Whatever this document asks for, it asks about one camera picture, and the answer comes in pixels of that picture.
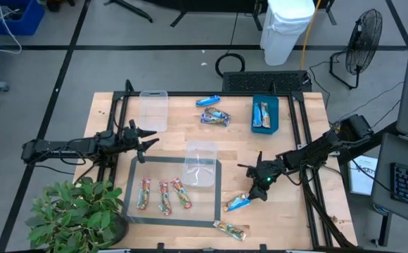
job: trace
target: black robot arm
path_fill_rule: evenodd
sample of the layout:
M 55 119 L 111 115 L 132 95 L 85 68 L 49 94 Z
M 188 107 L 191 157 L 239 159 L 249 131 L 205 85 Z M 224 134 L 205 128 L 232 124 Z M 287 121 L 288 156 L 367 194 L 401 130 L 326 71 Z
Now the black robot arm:
M 239 164 L 241 167 L 248 168 L 246 176 L 253 179 L 253 186 L 249 191 L 248 198 L 250 200 L 260 198 L 266 201 L 270 185 L 276 182 L 280 175 L 295 172 L 304 174 L 309 168 L 318 169 L 326 163 L 330 153 L 359 146 L 369 141 L 372 135 L 373 131 L 365 118 L 353 115 L 305 147 L 276 155 L 275 160 L 262 161 L 262 152 L 260 152 L 255 167 Z M 324 208 L 318 203 L 310 188 L 309 181 L 302 181 L 302 188 L 305 198 L 316 209 L 338 244 L 341 247 L 355 247 L 346 240 L 324 211 Z
M 118 134 L 111 130 L 97 133 L 94 137 L 79 138 L 71 141 L 32 140 L 23 145 L 21 159 L 26 164 L 42 162 L 49 158 L 89 159 L 92 162 L 105 162 L 113 155 L 136 150 L 140 162 L 144 162 L 143 153 L 148 150 L 158 138 L 140 142 L 144 138 L 156 134 L 137 128 L 133 119 Z

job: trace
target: black fan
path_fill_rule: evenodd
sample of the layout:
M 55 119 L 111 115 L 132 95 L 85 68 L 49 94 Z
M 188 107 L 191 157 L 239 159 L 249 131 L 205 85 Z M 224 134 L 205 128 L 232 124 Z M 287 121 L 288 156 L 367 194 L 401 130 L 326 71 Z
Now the black fan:
M 331 73 L 338 81 L 342 82 L 349 89 L 356 89 L 359 86 L 359 76 L 369 65 L 373 56 L 378 49 L 379 39 L 382 33 L 382 15 L 375 9 L 364 12 L 351 34 L 351 39 L 348 47 L 331 56 L 331 64 L 329 73 Z M 357 75 L 356 85 L 351 86 L 343 79 L 335 75 L 332 71 L 333 58 L 340 54 L 346 53 L 346 70 Z

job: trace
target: green leaves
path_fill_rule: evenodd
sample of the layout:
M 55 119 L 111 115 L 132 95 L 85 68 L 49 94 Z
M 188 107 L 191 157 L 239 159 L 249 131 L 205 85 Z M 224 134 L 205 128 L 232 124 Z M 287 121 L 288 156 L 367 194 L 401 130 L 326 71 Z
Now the green leaves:
M 91 185 L 93 184 L 93 179 L 91 179 L 91 177 L 85 176 L 82 178 L 82 183 L 86 185 Z
M 105 211 L 101 219 L 101 228 L 107 228 L 110 223 L 110 211 Z
M 71 196 L 70 196 L 70 192 L 68 189 L 65 188 L 61 188 L 60 189 L 60 197 L 62 198 L 62 200 L 65 201 L 71 201 Z
M 115 236 L 113 235 L 112 231 L 110 228 L 104 228 L 103 230 L 103 238 L 106 242 L 112 240 Z
M 75 203 L 77 207 L 87 207 L 89 205 L 87 201 L 82 200 L 82 199 L 73 200 L 73 203 Z
M 26 225 L 29 227 L 36 227 L 45 224 L 45 220 L 38 216 L 30 217 L 27 221 L 25 221 Z
M 62 226 L 66 226 L 70 223 L 70 221 L 71 221 L 71 214 L 67 214 L 66 216 L 62 218 L 61 224 Z
M 47 244 L 50 252 L 90 253 L 111 246 L 123 205 L 117 198 L 122 190 L 109 191 L 111 186 L 85 177 L 77 186 L 65 181 L 45 187 L 32 205 L 36 216 L 26 221 L 31 247 Z
M 102 216 L 101 212 L 97 212 L 97 213 L 93 214 L 90 217 L 88 227 L 93 228 L 93 226 L 97 225 L 99 223 L 99 221 L 101 220 L 101 216 Z
M 82 186 L 82 187 L 83 187 L 86 194 L 88 194 L 88 195 L 93 194 L 93 188 L 91 186 L 85 185 L 85 186 Z
M 108 192 L 104 195 L 104 198 L 114 199 L 117 198 L 121 194 L 121 188 L 116 188 L 115 190 Z
M 37 240 L 40 236 L 43 235 L 43 233 L 46 232 L 47 228 L 48 226 L 40 226 L 32 229 L 32 231 L 30 231 L 29 233 L 29 240 L 31 241 Z

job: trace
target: clear tray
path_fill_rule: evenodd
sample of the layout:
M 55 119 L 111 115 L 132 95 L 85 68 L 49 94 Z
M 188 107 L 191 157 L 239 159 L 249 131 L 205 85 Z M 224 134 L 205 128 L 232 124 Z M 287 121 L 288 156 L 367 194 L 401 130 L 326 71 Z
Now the clear tray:
M 168 93 L 142 91 L 137 125 L 143 130 L 163 132 L 168 128 Z
M 217 144 L 209 141 L 189 141 L 184 162 L 182 183 L 188 186 L 210 187 L 215 182 Z

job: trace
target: blue bin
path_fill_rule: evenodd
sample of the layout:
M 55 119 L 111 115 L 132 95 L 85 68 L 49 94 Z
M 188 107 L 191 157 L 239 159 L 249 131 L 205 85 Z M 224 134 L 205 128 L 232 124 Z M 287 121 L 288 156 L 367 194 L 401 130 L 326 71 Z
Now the blue bin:
M 19 20 L 6 20 L 13 35 L 34 35 L 44 15 L 43 7 L 37 0 L 0 0 L 1 6 L 20 6 L 25 10 Z M 0 20 L 0 34 L 8 34 Z
M 260 103 L 268 104 L 268 113 L 269 113 L 269 123 L 271 128 L 253 127 L 254 120 L 254 104 L 260 105 Z M 277 129 L 279 129 L 279 100 L 276 96 L 253 96 L 253 113 L 251 117 L 251 131 L 258 134 L 273 134 Z

